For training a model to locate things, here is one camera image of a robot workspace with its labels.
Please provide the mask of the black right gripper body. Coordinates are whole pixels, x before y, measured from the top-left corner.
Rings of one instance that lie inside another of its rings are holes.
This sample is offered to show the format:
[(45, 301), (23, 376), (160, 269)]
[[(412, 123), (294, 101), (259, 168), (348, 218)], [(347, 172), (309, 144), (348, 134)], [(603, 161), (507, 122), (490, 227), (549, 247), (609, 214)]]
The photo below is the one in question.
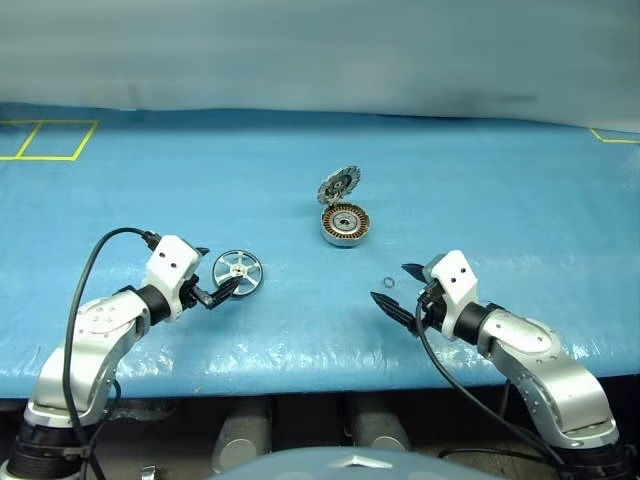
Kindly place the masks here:
[(437, 279), (422, 278), (424, 289), (418, 297), (421, 319), (417, 331), (424, 333), (427, 328), (441, 331), (447, 313), (444, 288)]

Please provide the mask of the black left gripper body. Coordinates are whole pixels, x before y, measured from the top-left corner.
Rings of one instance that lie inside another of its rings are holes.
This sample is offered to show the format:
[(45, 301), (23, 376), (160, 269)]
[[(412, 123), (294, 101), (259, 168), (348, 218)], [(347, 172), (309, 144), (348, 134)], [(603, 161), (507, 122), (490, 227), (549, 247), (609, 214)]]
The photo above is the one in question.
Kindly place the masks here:
[(213, 308), (213, 297), (198, 286), (199, 277), (192, 274), (186, 279), (180, 288), (180, 302), (183, 310), (195, 307), (197, 304), (202, 305), (206, 309)]

